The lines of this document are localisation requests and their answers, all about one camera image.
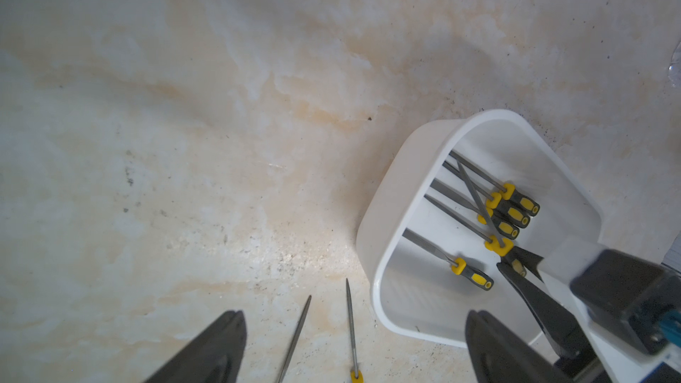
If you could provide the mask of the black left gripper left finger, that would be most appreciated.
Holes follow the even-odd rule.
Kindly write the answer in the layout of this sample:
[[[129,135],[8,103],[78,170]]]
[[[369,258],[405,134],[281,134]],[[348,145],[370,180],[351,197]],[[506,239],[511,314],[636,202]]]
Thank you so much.
[[[236,382],[247,344],[243,311],[227,311],[145,382]]]

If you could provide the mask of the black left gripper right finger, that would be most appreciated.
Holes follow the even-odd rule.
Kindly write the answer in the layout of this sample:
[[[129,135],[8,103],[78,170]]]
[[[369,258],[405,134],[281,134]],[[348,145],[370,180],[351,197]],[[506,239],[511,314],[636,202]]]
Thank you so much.
[[[487,311],[468,313],[465,335],[478,382],[571,382]]]

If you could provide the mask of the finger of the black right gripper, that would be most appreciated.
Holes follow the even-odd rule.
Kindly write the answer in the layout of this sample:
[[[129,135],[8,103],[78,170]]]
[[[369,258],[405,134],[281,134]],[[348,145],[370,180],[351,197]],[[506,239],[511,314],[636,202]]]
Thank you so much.
[[[590,349],[591,344],[576,318],[526,277],[530,271],[542,280],[537,269],[542,260],[542,256],[514,246],[500,259],[497,267],[526,303],[554,352],[562,358],[577,358]]]

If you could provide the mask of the file tool black handle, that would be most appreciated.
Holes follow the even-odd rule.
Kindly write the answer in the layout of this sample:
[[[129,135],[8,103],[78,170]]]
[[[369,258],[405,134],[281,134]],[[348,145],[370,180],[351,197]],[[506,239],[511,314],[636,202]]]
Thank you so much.
[[[350,284],[349,284],[348,279],[346,279],[346,300],[347,300],[347,308],[348,308],[348,316],[349,316],[350,347],[351,347],[352,362],[353,362],[352,369],[351,369],[351,372],[350,372],[351,382],[352,383],[364,383],[365,382],[364,376],[363,376],[363,374],[360,370],[359,363],[358,363],[358,351],[356,350],[355,320],[354,320],[351,289],[350,289]]]

